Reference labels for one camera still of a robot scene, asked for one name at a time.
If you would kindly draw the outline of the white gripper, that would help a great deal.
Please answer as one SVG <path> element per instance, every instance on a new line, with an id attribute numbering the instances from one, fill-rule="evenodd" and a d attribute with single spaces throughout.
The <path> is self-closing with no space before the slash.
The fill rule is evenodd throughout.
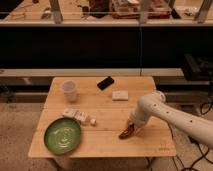
<path id="1" fill-rule="evenodd" d="M 138 115 L 134 112 L 130 114 L 130 121 L 134 124 L 135 127 L 143 127 L 147 123 L 147 119 L 144 115 Z"/>

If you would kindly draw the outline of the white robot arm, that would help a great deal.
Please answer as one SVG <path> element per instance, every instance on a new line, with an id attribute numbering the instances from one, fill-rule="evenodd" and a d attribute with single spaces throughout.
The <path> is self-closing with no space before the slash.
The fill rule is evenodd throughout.
<path id="1" fill-rule="evenodd" d="M 144 127 L 150 117 L 155 116 L 213 149 L 213 121 L 172 108 L 165 101 L 166 97 L 161 91 L 141 96 L 130 115 L 130 121 L 136 127 Z"/>

